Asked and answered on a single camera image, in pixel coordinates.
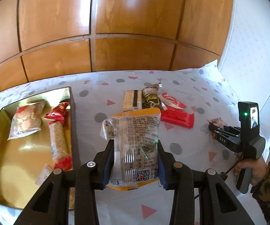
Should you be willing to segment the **person's right hand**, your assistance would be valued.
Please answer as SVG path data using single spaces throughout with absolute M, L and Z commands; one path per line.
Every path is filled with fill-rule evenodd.
M 234 167 L 235 176 L 238 176 L 238 174 L 242 169 L 251 168 L 252 178 L 250 183 L 252 186 L 256 186 L 264 179 L 268 165 L 266 164 L 262 156 L 257 160 L 246 159 L 243 161 L 242 160 L 239 161 L 240 160 L 239 155 L 237 153 L 235 153 L 234 155 L 235 155 L 235 162 L 237 163 Z

